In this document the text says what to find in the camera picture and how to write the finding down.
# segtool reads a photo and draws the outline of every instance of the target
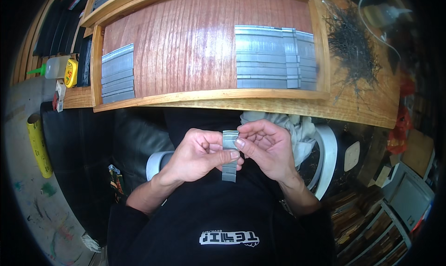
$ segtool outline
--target green nozzle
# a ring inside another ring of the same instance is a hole
[[[26,74],[37,74],[37,73],[40,73],[40,75],[45,75],[45,70],[46,70],[46,64],[42,64],[42,67],[34,69],[32,71],[29,71]]]

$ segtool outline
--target forearm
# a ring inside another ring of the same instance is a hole
[[[284,181],[277,181],[285,196],[288,207],[296,217],[308,215],[317,211],[321,203],[315,195],[306,187],[304,181],[297,172],[293,177]]]
[[[151,215],[183,182],[170,180],[167,171],[161,171],[152,180],[137,187],[127,198],[126,205]]]

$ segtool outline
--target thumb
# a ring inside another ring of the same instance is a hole
[[[237,150],[222,150],[204,156],[211,169],[225,163],[230,163],[231,161],[237,160],[239,157],[240,153]]]
[[[247,139],[238,138],[235,142],[235,146],[239,148],[245,156],[252,158],[256,163],[266,159],[266,152]]]

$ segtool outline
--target person's left hand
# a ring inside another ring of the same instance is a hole
[[[164,166],[163,185],[193,182],[208,174],[213,168],[237,160],[237,170],[244,160],[237,150],[223,150],[223,134],[219,131],[190,129]]]

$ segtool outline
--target yellow roll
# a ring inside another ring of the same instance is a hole
[[[27,121],[28,135],[30,136],[31,147],[36,157],[37,165],[44,178],[53,175],[53,169],[49,163],[45,141],[43,140],[42,124],[39,114],[33,114]]]

